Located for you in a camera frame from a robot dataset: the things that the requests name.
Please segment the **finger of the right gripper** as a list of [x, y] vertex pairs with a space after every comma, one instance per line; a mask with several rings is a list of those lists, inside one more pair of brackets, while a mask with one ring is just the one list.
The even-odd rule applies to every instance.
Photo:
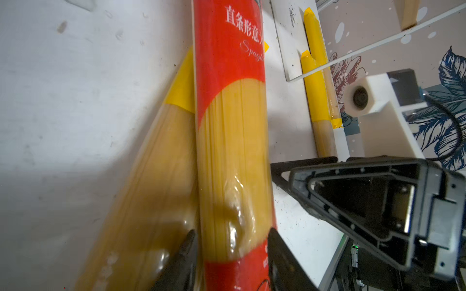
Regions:
[[273, 182], [395, 269], [411, 268], [418, 168], [399, 158], [335, 157], [271, 164]]

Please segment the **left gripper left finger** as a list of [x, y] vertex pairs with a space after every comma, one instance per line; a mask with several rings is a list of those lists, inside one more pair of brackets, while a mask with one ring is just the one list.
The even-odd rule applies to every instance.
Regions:
[[199, 239], [196, 230], [188, 232], [151, 291], [193, 291], [196, 281]]

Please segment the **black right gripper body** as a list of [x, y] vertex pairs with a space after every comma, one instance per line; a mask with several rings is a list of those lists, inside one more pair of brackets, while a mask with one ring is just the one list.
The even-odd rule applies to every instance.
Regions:
[[466, 177], [417, 160], [411, 219], [413, 262], [439, 280], [455, 276], [466, 208]]

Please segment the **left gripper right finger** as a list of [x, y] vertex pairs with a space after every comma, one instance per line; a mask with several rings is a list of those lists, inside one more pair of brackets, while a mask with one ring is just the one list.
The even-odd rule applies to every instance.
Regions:
[[268, 234], [268, 265], [272, 291], [318, 291], [273, 227]]

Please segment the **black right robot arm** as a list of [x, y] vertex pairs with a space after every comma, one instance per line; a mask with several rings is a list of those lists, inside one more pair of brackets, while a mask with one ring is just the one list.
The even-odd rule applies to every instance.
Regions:
[[466, 178], [418, 158], [316, 158], [271, 165], [275, 185], [347, 236], [343, 290], [463, 290]]

